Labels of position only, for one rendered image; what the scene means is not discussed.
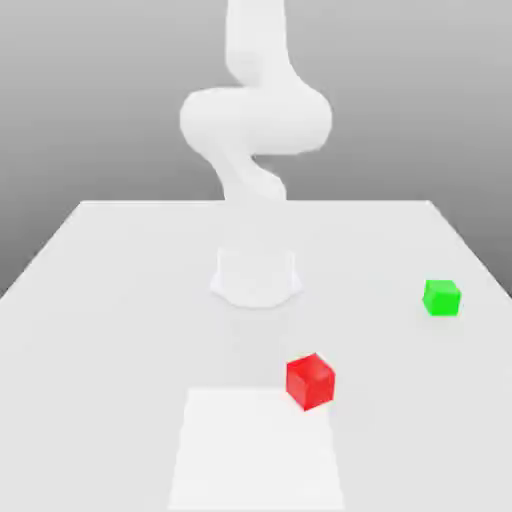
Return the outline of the small red cube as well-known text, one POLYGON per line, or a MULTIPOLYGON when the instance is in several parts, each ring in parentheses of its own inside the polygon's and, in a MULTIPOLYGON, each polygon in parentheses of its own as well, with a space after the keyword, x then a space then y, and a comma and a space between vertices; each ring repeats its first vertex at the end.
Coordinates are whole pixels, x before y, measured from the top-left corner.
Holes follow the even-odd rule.
POLYGON ((335 371, 317 353, 286 364, 286 391, 303 411, 332 401, 335 384, 335 371))

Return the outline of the small green cube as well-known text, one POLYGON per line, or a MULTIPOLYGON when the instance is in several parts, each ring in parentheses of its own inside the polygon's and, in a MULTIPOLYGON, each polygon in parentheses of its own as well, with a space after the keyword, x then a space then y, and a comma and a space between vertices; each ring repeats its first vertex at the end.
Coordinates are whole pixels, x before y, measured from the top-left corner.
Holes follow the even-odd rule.
POLYGON ((422 302, 431 316, 456 316, 461 296, 461 290, 454 281, 427 279, 422 302))

